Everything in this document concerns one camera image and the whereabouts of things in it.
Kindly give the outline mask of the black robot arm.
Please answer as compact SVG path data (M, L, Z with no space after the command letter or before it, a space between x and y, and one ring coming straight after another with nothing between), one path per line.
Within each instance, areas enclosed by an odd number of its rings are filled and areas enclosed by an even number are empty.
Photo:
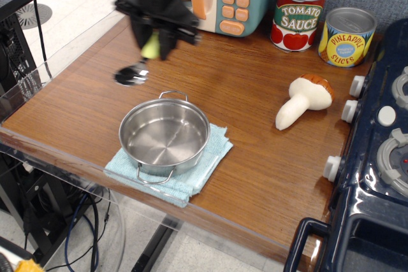
M199 19L183 0L116 0L116 9L128 15L138 46L143 49L156 32L159 56L166 60L177 41L195 44Z

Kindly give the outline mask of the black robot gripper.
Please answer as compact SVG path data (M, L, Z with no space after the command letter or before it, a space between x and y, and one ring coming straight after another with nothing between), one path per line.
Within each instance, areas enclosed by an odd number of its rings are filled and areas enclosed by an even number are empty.
M130 16L140 49L146 45L153 30L159 30L162 61L176 48L179 39L192 45L199 40L198 18L182 0L116 0L115 5L120 12Z

